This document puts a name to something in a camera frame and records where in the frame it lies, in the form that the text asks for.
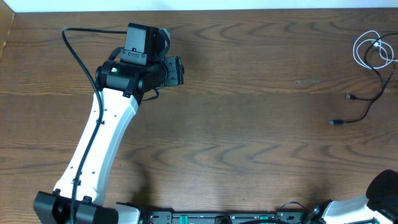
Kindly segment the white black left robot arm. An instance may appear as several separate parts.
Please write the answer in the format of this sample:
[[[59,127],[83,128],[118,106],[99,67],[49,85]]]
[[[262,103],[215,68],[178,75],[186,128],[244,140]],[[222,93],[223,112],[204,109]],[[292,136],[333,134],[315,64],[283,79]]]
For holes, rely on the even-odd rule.
[[[76,151],[50,193],[39,192],[34,212],[42,223],[147,223],[130,203],[105,207],[108,179],[124,132],[144,95],[183,84],[184,67],[168,56],[167,29],[130,23],[115,48],[89,76],[93,104]]]

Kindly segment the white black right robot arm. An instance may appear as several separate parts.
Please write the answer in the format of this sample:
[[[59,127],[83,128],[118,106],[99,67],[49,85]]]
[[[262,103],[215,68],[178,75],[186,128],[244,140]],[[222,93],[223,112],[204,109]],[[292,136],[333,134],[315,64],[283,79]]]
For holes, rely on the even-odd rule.
[[[318,204],[303,222],[397,224],[397,172],[390,169],[382,171],[363,195]]]

